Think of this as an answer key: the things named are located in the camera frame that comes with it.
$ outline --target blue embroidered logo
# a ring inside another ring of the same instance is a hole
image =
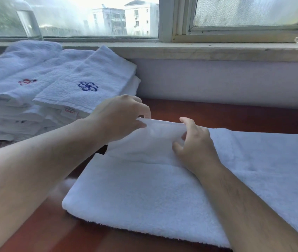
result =
[[[80,82],[79,84],[78,84],[78,87],[80,87],[83,91],[89,91],[89,90],[91,90],[91,91],[97,91],[98,90],[98,86],[96,85],[96,84],[94,84],[94,83],[92,83],[92,82]]]

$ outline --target table surface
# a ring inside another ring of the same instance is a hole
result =
[[[154,119],[179,122],[179,117],[189,117],[196,124],[209,128],[298,134],[298,110],[152,99],[143,102],[151,108]],[[91,158],[80,164],[50,193],[0,252],[231,251],[112,229],[70,216],[62,209],[61,202]]]

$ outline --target apartment building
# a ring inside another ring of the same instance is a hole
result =
[[[125,4],[127,34],[158,37],[158,11],[158,3],[134,0]]]
[[[125,10],[106,8],[92,9],[88,16],[90,33],[97,36],[125,36]]]

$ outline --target hand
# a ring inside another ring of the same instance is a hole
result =
[[[180,121],[186,125],[186,133],[182,136],[185,144],[182,147],[174,142],[172,149],[186,168],[198,177],[206,168],[221,165],[209,130],[196,126],[189,118],[180,118]]]
[[[146,127],[136,120],[140,115],[151,118],[150,108],[136,96],[121,95],[103,101],[86,119],[99,126],[105,143],[109,143]]]

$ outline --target plastic bottle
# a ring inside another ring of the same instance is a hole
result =
[[[15,0],[15,9],[28,39],[43,41],[43,36],[29,3]]]

